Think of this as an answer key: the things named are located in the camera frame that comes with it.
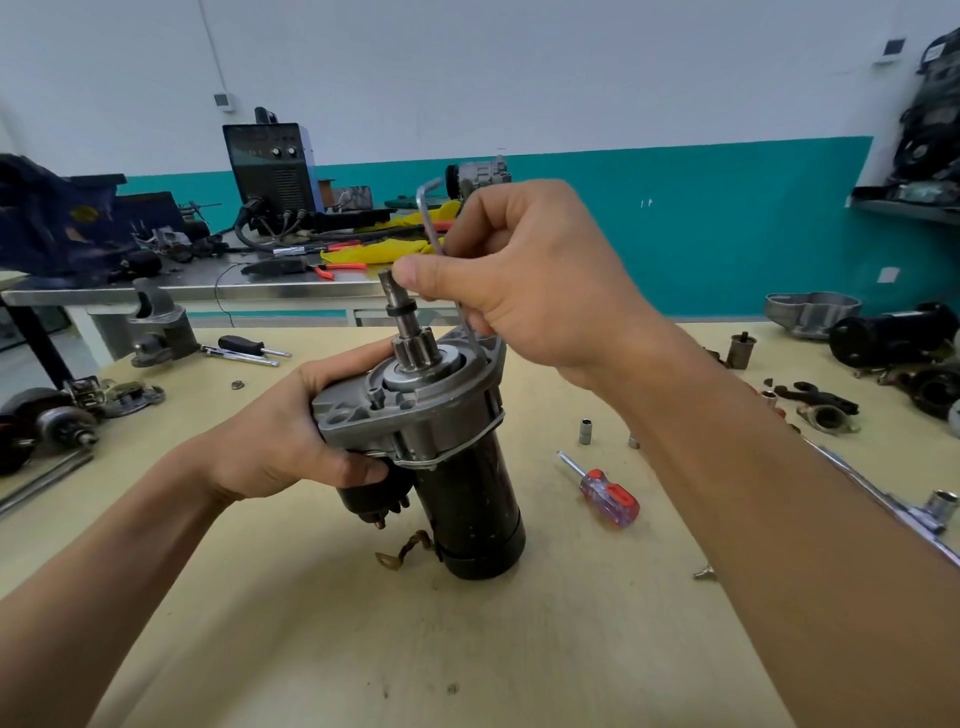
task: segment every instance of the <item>black screwdriver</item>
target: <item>black screwdriver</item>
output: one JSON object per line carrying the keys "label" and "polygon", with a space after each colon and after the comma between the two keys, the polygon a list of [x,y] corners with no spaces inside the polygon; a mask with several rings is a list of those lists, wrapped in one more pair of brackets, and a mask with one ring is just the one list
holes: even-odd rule
{"label": "black screwdriver", "polygon": [[262,341],[251,341],[243,336],[221,336],[217,344],[221,349],[226,349],[228,352],[247,353],[251,356],[263,356],[264,354],[286,356],[287,358],[293,356],[289,352],[275,352],[273,349],[265,349]]}

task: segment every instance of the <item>fingernail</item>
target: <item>fingernail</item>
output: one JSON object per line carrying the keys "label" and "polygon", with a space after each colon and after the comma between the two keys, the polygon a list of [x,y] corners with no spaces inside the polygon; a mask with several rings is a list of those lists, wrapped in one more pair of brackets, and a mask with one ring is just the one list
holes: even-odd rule
{"label": "fingernail", "polygon": [[390,468],[387,467],[385,462],[370,458],[370,463],[367,465],[367,474],[364,475],[363,484],[373,485],[373,483],[379,483],[387,476],[387,473],[389,472]]}
{"label": "fingernail", "polygon": [[412,255],[405,255],[394,262],[394,280],[404,288],[417,289],[417,265]]}

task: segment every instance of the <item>metal socket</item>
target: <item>metal socket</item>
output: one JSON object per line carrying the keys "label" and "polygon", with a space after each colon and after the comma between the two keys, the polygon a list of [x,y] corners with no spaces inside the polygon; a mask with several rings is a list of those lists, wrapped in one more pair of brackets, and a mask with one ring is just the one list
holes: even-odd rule
{"label": "metal socket", "polygon": [[593,423],[590,420],[580,421],[580,444],[589,445],[590,436],[593,434]]}

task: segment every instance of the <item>cable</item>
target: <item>cable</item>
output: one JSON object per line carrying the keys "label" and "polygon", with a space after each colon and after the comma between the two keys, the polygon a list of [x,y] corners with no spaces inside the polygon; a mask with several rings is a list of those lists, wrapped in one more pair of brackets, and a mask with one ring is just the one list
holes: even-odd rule
{"label": "cable", "polygon": [[220,296],[217,295],[217,286],[220,285],[220,279],[238,265],[244,265],[244,263],[230,263],[230,265],[224,269],[224,272],[217,276],[217,279],[213,282],[213,300],[217,302],[217,308],[227,314],[227,318],[230,319],[230,328],[237,328],[237,325],[233,323],[233,317],[230,315],[230,312],[220,303]]}

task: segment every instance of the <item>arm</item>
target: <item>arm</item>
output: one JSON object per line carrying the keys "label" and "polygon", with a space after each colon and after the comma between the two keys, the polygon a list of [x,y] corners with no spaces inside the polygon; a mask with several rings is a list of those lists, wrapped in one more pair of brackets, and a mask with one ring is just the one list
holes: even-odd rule
{"label": "arm", "polygon": [[616,409],[799,725],[957,723],[960,573],[645,302],[567,185],[483,188],[446,245],[396,280]]}
{"label": "arm", "polygon": [[74,543],[0,602],[0,724],[83,726],[200,539],[235,500],[302,478],[377,482],[386,466],[324,445],[308,403],[388,342],[299,367],[156,463]]}

